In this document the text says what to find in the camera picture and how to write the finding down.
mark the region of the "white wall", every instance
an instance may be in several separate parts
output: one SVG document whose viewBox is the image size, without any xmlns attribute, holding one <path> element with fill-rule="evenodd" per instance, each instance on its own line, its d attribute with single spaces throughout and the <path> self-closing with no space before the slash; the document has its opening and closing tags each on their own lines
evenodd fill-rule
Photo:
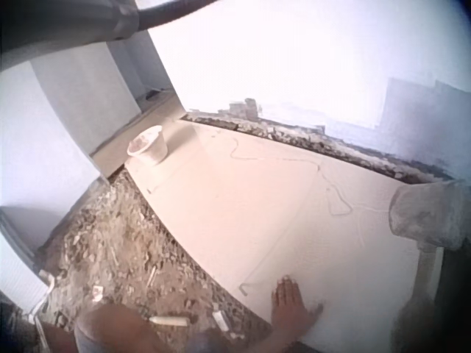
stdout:
<svg viewBox="0 0 471 353">
<path fill-rule="evenodd" d="M 0 118 L 0 206 L 36 249 L 100 173 L 62 125 L 30 62 L 0 74 Z"/>
<path fill-rule="evenodd" d="M 264 118 L 302 126 L 335 121 L 375 133 L 393 78 L 471 92 L 470 24 L 451 0 L 224 0 L 149 33 L 187 110 L 217 112 L 251 97 Z M 461 119 L 441 119 L 465 128 Z M 351 135 L 347 125 L 332 129 L 340 138 Z M 389 137 L 401 143 L 400 133 Z M 471 148 L 470 138 L 463 143 Z M 412 154 L 422 158 L 405 155 Z M 462 177 L 459 158 L 444 164 Z"/>
<path fill-rule="evenodd" d="M 141 113 L 106 43 L 32 60 L 51 106 L 87 153 Z"/>
</svg>

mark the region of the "hand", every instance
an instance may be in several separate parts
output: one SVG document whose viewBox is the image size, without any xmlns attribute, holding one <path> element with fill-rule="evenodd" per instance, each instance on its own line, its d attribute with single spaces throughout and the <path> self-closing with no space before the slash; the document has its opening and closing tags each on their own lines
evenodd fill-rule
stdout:
<svg viewBox="0 0 471 353">
<path fill-rule="evenodd" d="M 319 320 L 324 306 L 319 304 L 310 313 L 302 302 L 300 288 L 289 277 L 278 282 L 272 294 L 272 326 L 274 335 L 289 345 L 303 335 Z"/>
</svg>

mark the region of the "dark pipe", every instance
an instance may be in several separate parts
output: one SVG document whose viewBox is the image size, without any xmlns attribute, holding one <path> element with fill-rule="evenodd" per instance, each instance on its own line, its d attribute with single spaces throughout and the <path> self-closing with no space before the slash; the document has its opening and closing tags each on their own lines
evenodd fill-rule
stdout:
<svg viewBox="0 0 471 353">
<path fill-rule="evenodd" d="M 202 9 L 217 0 L 174 0 L 164 4 L 139 10 L 138 31 L 167 24 Z"/>
</svg>

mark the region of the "white bucket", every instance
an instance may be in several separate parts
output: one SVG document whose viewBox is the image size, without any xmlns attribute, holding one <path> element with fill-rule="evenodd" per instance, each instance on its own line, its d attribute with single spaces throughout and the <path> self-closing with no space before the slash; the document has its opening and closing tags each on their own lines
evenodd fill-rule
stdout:
<svg viewBox="0 0 471 353">
<path fill-rule="evenodd" d="M 161 125 L 148 128 L 132 140 L 127 147 L 129 156 L 137 157 L 148 166 L 160 163 L 168 152 Z"/>
</svg>

